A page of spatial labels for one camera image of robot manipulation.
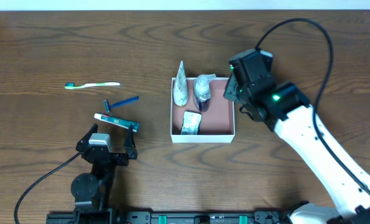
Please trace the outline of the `white green toothbrush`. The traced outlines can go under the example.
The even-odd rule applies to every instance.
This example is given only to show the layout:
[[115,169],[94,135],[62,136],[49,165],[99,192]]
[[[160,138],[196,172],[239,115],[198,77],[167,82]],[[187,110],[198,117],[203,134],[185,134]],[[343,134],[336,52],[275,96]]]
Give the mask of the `white green toothbrush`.
[[120,82],[105,82],[105,83],[86,83],[80,86],[77,86],[75,83],[66,83],[65,89],[67,90],[74,90],[74,89],[82,89],[82,88],[90,88],[95,86],[120,86]]

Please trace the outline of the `white pink-lined cardboard box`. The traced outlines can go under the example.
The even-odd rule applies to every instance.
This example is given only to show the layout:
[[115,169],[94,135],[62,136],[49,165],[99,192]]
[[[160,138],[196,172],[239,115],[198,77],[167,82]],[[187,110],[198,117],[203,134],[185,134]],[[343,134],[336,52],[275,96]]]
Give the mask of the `white pink-lined cardboard box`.
[[184,113],[198,110],[193,102],[193,78],[187,79],[188,103],[177,106],[171,103],[170,135],[173,143],[230,143],[235,136],[234,103],[223,97],[228,79],[219,77],[210,82],[212,98],[210,107],[202,112],[201,125],[197,135],[182,135]]

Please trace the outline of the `clear pump bottle blue liquid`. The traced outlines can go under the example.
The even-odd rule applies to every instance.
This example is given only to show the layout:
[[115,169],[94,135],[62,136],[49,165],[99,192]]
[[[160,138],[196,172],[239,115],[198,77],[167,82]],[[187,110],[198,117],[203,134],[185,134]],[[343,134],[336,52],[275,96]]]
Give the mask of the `clear pump bottle blue liquid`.
[[216,79],[215,74],[199,75],[194,81],[193,100],[196,108],[200,112],[206,112],[209,109],[211,100],[210,82]]

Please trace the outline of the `blue disposable razor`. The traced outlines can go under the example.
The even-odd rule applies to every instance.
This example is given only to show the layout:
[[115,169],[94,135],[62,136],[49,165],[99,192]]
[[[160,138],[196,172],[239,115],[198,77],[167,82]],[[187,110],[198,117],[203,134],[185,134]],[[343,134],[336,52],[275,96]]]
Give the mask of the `blue disposable razor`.
[[134,96],[134,97],[116,102],[114,104],[110,104],[108,102],[108,100],[104,100],[103,105],[104,105],[105,111],[107,113],[110,113],[113,108],[117,108],[117,107],[120,107],[120,106],[123,106],[123,105],[127,105],[129,103],[132,103],[132,102],[135,102],[135,101],[138,101],[138,100],[139,100],[139,96]]

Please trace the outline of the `white cosmetic tube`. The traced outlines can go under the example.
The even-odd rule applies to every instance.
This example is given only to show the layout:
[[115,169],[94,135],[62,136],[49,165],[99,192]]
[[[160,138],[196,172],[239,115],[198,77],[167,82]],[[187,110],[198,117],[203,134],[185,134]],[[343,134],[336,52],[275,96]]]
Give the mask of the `white cosmetic tube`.
[[178,73],[173,87],[173,101],[177,106],[185,106],[188,103],[187,79],[183,61],[179,64]]

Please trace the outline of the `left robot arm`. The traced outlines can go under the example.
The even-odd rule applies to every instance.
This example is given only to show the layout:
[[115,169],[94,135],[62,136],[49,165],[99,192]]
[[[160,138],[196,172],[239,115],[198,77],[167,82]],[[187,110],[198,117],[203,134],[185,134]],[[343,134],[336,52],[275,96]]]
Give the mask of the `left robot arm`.
[[124,223],[123,215],[109,206],[111,188],[115,178],[116,167],[127,166],[136,159],[138,153],[133,139],[134,127],[131,125],[126,133],[125,152],[115,153],[111,149],[109,134],[98,133],[94,124],[89,132],[79,140],[76,150],[82,159],[92,165],[89,173],[74,178],[71,193],[75,198],[75,223]]

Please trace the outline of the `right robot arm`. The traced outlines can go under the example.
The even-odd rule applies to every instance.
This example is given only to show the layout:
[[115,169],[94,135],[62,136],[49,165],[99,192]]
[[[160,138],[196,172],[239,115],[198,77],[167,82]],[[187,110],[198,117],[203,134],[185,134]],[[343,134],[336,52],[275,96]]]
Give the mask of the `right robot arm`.
[[370,175],[331,135],[296,85],[275,83],[272,60],[272,54],[255,49],[231,57],[224,98],[240,103],[241,113],[289,144],[335,204],[300,203],[283,212],[280,223],[370,223]]

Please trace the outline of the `green white soap box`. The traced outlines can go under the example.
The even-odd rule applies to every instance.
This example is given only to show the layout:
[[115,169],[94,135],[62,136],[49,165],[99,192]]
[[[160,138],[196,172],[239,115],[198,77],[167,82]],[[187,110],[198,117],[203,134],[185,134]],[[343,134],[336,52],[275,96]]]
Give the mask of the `green white soap box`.
[[191,111],[185,111],[181,135],[198,135],[201,125],[202,114]]

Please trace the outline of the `teal white toothpaste tube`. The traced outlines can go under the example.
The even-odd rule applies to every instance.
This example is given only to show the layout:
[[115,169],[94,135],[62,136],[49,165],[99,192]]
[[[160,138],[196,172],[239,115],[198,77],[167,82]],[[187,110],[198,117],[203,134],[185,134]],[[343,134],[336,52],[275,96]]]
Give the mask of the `teal white toothpaste tube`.
[[132,130],[135,133],[138,131],[138,128],[140,126],[140,123],[138,123],[138,122],[128,121],[128,120],[121,119],[121,118],[116,118],[114,116],[110,116],[110,115],[107,115],[107,114],[95,113],[94,118],[99,120],[99,121],[103,121],[103,122],[106,122],[106,123],[109,123],[109,124],[114,124],[116,126],[119,126],[121,128],[125,128],[125,129],[129,129],[130,127],[132,127]]

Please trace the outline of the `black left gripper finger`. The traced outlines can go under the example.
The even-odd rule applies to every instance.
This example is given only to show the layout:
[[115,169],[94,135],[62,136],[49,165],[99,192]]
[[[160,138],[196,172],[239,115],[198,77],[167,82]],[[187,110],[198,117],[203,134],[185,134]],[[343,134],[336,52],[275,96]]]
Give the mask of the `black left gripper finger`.
[[86,145],[88,145],[89,139],[91,138],[92,134],[97,133],[97,131],[98,131],[98,125],[94,124],[90,128],[90,130],[84,135],[84,137],[81,140],[79,140],[79,142],[77,143],[77,146],[86,146]]
[[124,146],[125,152],[128,157],[138,157],[138,151],[136,150],[135,140],[133,139],[133,126],[128,128]]

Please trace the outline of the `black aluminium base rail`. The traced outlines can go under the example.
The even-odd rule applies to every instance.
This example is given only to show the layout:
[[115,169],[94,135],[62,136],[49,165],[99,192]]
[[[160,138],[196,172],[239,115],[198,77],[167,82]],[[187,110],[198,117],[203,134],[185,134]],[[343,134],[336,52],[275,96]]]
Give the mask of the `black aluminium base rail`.
[[250,213],[119,212],[109,208],[97,212],[53,212],[46,224],[289,224],[288,215],[277,211]]

